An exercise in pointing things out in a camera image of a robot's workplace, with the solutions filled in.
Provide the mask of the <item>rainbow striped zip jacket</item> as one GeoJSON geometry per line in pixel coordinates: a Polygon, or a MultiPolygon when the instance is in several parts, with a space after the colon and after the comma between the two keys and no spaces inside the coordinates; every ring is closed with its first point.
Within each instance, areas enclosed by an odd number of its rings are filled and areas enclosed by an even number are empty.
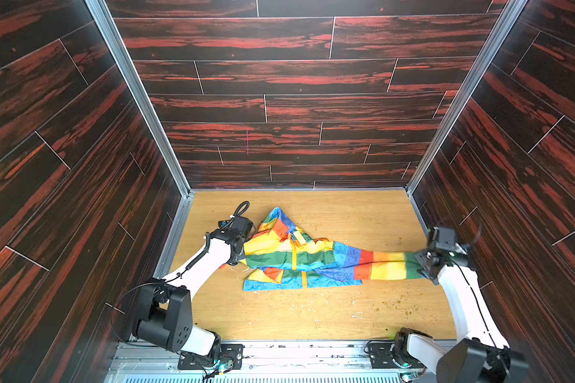
{"type": "Polygon", "coordinates": [[[300,290],[360,286],[364,280],[420,279],[413,252],[371,252],[313,239],[280,209],[273,209],[244,244],[241,263],[252,272],[243,290],[300,290]]]}

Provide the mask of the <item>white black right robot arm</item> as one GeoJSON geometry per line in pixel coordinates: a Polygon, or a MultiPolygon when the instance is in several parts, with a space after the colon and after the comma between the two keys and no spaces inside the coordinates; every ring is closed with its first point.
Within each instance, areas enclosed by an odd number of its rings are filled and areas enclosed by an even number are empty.
{"type": "Polygon", "coordinates": [[[443,349],[431,336],[402,328],[391,354],[399,368],[424,367],[437,382],[523,382],[529,364],[501,334],[479,287],[468,246],[455,230],[429,229],[426,248],[415,253],[418,272],[442,287],[455,322],[457,344],[443,349]]]}

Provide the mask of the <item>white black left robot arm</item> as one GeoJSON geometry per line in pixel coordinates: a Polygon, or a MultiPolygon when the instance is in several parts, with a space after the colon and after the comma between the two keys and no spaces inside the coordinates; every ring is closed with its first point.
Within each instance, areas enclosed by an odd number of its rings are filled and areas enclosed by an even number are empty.
{"type": "Polygon", "coordinates": [[[244,259],[244,244],[252,237],[253,222],[243,214],[242,202],[218,228],[204,235],[204,245],[174,272],[151,278],[129,293],[136,295],[126,315],[131,335],[173,353],[186,353],[214,363],[220,359],[220,335],[193,322],[192,301],[207,280],[224,265],[244,259]]]}

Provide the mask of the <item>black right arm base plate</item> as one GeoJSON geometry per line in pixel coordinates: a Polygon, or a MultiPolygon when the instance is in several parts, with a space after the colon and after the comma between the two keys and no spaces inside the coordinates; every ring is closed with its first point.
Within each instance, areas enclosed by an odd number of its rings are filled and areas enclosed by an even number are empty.
{"type": "Polygon", "coordinates": [[[388,340],[370,340],[367,342],[364,346],[364,354],[369,357],[373,370],[411,368],[411,364],[394,355],[394,346],[395,343],[388,340]]]}

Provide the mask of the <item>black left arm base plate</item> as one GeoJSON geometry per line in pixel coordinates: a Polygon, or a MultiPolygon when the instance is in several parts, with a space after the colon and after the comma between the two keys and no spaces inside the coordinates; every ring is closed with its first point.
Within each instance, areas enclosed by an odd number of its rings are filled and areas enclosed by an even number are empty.
{"type": "Polygon", "coordinates": [[[207,373],[228,373],[241,369],[243,357],[243,344],[220,343],[213,346],[209,354],[205,356],[181,351],[177,368],[180,371],[200,370],[207,373]]]}

